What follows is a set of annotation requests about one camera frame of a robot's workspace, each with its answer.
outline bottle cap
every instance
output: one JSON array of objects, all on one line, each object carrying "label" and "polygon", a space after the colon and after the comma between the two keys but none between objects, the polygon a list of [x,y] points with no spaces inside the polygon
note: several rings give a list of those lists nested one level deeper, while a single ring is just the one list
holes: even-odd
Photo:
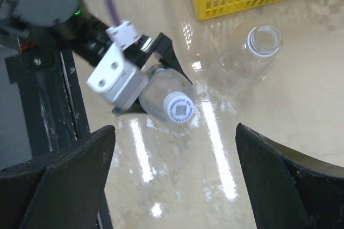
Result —
[{"label": "bottle cap", "polygon": [[172,92],[163,102],[168,118],[174,123],[186,123],[194,113],[194,103],[182,92]]}]

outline transparent jar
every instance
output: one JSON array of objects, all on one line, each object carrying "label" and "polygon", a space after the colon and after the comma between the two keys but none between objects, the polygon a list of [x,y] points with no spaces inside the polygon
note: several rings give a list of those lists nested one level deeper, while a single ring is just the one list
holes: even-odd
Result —
[{"label": "transparent jar", "polygon": [[160,121],[183,124],[194,114],[195,91],[179,72],[154,65],[149,82],[139,96],[142,108]]},{"label": "transparent jar", "polygon": [[225,94],[236,94],[259,84],[277,59],[281,34],[271,25],[241,24],[210,68],[209,82]]}]

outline beige table surface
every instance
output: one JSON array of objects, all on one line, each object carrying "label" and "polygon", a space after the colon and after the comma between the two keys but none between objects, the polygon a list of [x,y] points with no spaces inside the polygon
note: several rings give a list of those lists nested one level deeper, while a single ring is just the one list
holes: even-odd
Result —
[{"label": "beige table surface", "polygon": [[[103,0],[86,0],[108,24]],[[92,69],[76,58],[92,130],[116,127],[106,185],[114,227],[255,228],[235,146],[244,123],[315,158],[344,166],[344,0],[289,0],[205,22],[190,0],[116,0],[122,19],[142,33],[172,38],[197,91],[197,110],[182,128],[148,116],[115,117],[87,86]],[[281,58],[266,80],[235,98],[205,79],[237,24],[275,24]]]}]

